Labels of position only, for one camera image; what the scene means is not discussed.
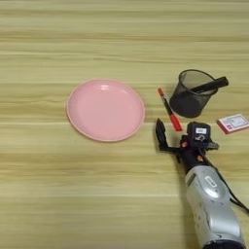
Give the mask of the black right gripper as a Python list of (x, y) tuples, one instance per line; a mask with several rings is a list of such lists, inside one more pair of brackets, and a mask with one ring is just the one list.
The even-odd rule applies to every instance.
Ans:
[[(177, 161), (183, 164), (186, 173), (199, 165), (210, 166), (202, 151), (191, 145), (187, 135), (182, 136), (179, 147), (170, 147), (166, 141), (165, 126), (161, 119), (157, 119), (156, 122), (156, 136), (159, 141), (160, 150), (174, 154)], [(218, 143), (209, 142), (207, 150), (218, 150), (219, 147)]]

